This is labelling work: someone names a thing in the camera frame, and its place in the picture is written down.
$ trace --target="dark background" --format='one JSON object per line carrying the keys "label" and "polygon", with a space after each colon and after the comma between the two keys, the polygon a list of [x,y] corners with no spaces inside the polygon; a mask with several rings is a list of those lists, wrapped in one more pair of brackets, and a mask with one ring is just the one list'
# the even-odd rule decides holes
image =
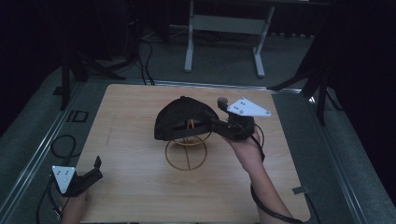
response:
{"label": "dark background", "polygon": [[[0,2],[0,134],[19,115],[47,75],[61,64],[58,45],[50,35],[34,2]],[[164,1],[148,2],[155,6],[156,2]],[[386,0],[338,2],[341,2],[340,7],[329,10],[329,19],[321,30],[319,28],[324,21],[326,10],[312,7],[278,7],[270,32],[285,33],[286,36],[316,36],[302,63],[303,71],[307,67],[320,66],[330,60],[329,52],[332,55],[331,60],[336,59],[329,64],[330,86],[336,90],[337,97],[374,168],[390,198],[395,202],[396,119],[392,108],[396,106],[396,4]],[[80,35],[83,39],[74,39],[77,48],[85,46],[79,45],[78,41],[92,43],[91,35],[102,36],[102,39],[95,38],[98,42],[92,43],[98,46],[98,52],[94,52],[96,48],[93,48],[93,51],[84,50],[93,58],[111,57],[111,49],[108,48],[111,43],[106,39],[106,30],[98,25],[98,12],[92,6],[81,6],[78,3],[73,5],[72,1],[69,1],[63,7],[78,8],[74,11],[77,15],[68,17],[66,13],[62,16],[66,20],[63,22],[68,24],[67,31],[70,34],[89,31],[85,35]],[[151,14],[148,12],[144,17],[145,24],[151,24],[159,33],[166,35],[167,29],[161,26],[159,20],[165,17],[166,21],[173,24],[187,24],[186,7],[188,1],[169,1],[167,7],[162,7],[163,11],[156,8]],[[219,7],[218,13],[238,16],[242,11],[238,10],[240,7],[226,5]],[[202,3],[196,9],[210,13],[210,4]],[[243,11],[248,12],[249,17],[262,17],[264,9],[247,6]],[[90,29],[84,29],[84,26],[81,26],[84,24]]]}

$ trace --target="cable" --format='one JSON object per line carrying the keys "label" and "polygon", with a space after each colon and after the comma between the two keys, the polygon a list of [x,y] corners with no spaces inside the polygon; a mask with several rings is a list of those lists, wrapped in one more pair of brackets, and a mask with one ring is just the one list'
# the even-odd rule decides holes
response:
{"label": "cable", "polygon": [[152,55],[152,46],[146,40],[142,39],[142,42],[147,44],[150,47],[150,51],[149,51],[148,58],[146,60],[146,64],[145,65],[143,65],[143,61],[142,61],[142,58],[140,57],[140,55],[139,54],[137,55],[137,60],[139,61],[139,64],[140,64],[141,77],[142,77],[142,80],[145,83],[145,85],[147,85],[147,82],[146,82],[146,79],[145,79],[145,73],[146,73],[146,75],[148,76],[148,80],[149,80],[151,86],[155,86],[154,79],[152,79],[152,77],[151,77],[151,75],[149,73],[149,59],[151,58],[151,55]]}
{"label": "cable", "polygon": [[[66,156],[58,154],[54,148],[55,143],[62,138],[70,138],[73,141],[71,150]],[[74,154],[75,149],[76,149],[76,138],[70,134],[64,134],[64,135],[60,135],[60,136],[56,137],[51,142],[49,149],[55,157],[64,159],[62,161],[61,166],[67,166],[70,163],[71,158],[75,158],[80,155],[80,153]],[[55,200],[52,197],[51,187],[52,187],[53,183],[55,183],[55,177],[53,175],[49,175],[49,182],[47,183],[46,190],[44,190],[43,194],[41,195],[40,200],[37,205],[37,208],[35,210],[35,223],[36,224],[40,224],[40,208],[41,208],[42,203],[44,202],[44,198],[46,195],[49,198],[49,202],[53,205],[52,210],[56,213],[58,219],[62,219],[62,211],[58,208],[59,206],[56,204]],[[67,206],[67,203],[68,203],[68,200],[67,200],[66,204],[63,206],[62,210],[65,209],[65,207]]]}
{"label": "cable", "polygon": [[305,195],[305,198],[308,200],[309,204],[311,204],[312,210],[314,211],[314,214],[315,214],[315,217],[317,218],[318,224],[321,224],[317,209],[315,208],[314,204],[312,203],[311,198],[309,198],[307,193],[305,193],[304,195]]}
{"label": "cable", "polygon": [[[262,155],[262,161],[264,161],[265,155],[262,151],[262,147],[264,145],[264,141],[262,141],[262,143],[260,144],[259,141],[253,136],[253,134],[249,133],[245,127],[243,127],[241,124],[239,123],[235,123],[236,125],[238,125],[245,133],[247,133],[249,135],[249,137],[253,140],[253,142],[257,145],[258,150],[260,151],[261,155]],[[255,124],[256,127],[259,128],[259,130],[262,133],[262,140],[264,140],[264,133],[262,131],[262,128],[260,128],[259,125]],[[280,215],[279,213],[276,213],[274,211],[272,211],[271,209],[267,208],[264,204],[262,204],[262,202],[260,202],[260,199],[257,197],[256,192],[254,191],[253,186],[250,184],[250,192],[251,192],[251,196],[253,198],[253,201],[257,204],[257,206],[260,207],[260,209],[265,212],[266,214],[270,215],[271,217],[277,218],[279,220],[282,220],[284,222],[288,222],[288,223],[303,223],[301,220],[299,219],[295,219],[292,217],[285,217],[283,215]]]}

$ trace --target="person's right hand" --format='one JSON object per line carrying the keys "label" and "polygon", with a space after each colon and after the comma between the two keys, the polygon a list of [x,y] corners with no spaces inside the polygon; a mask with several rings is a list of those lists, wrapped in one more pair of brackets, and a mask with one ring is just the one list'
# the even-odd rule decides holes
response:
{"label": "person's right hand", "polygon": [[85,190],[77,197],[61,197],[63,208],[63,224],[78,224],[85,215],[87,209],[88,190]]}
{"label": "person's right hand", "polygon": [[[253,137],[257,139],[260,143],[260,137],[255,130]],[[261,149],[258,148],[256,143],[248,138],[242,142],[234,142],[228,138],[222,137],[230,146],[233,148],[236,157],[241,162],[242,167],[247,171],[250,175],[255,174],[259,169],[263,168],[262,166],[262,155]]]}

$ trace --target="black curtain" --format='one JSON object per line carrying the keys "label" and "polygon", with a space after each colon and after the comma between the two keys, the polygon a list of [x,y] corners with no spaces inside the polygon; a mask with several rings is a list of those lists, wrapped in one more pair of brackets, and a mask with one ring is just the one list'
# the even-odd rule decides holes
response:
{"label": "black curtain", "polygon": [[34,3],[0,2],[0,135],[19,115],[46,76],[61,64]]}
{"label": "black curtain", "polygon": [[327,66],[345,109],[389,197],[396,202],[396,3],[339,1],[298,74]]}

